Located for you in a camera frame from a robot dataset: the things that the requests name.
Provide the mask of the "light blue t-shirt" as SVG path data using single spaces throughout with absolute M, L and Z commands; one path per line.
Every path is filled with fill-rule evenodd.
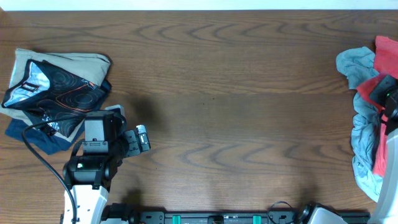
M 348 80 L 348 88 L 356 90 L 361 84 L 379 75 L 374 66 L 375 53 L 367 47 L 348 49 L 336 57 L 336 69 Z M 379 112 L 363 99 L 360 93 L 353 98 L 353 128 L 351 147 L 354 179 L 358 187 L 377 202 L 383 178 L 373 174 L 376 149 L 379 143 Z

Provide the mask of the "red t-shirt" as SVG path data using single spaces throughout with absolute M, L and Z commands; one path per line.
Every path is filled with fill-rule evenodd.
M 376 37 L 375 44 L 376 55 L 373 67 L 379 74 L 360 84 L 357 90 L 365 102 L 377 108 L 376 115 L 381 124 L 373 173 L 384 177 L 388 159 L 386 133 L 388 118 L 384 110 L 387 97 L 397 86 L 397 41 L 379 35 Z

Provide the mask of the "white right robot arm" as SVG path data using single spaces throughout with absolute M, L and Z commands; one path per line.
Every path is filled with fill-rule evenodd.
M 397 90 L 387 94 L 385 115 L 387 136 L 387 167 L 376 209 L 368 223 L 397 224 Z

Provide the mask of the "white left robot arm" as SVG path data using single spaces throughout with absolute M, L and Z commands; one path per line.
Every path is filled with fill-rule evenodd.
M 76 223 L 100 224 L 101 216 L 108 201 L 109 190 L 100 186 L 93 189 L 92 185 L 75 185 L 65 192 L 65 209 L 61 224 L 72 224 L 73 208 L 68 199 L 68 193 L 73 196 L 76 205 Z

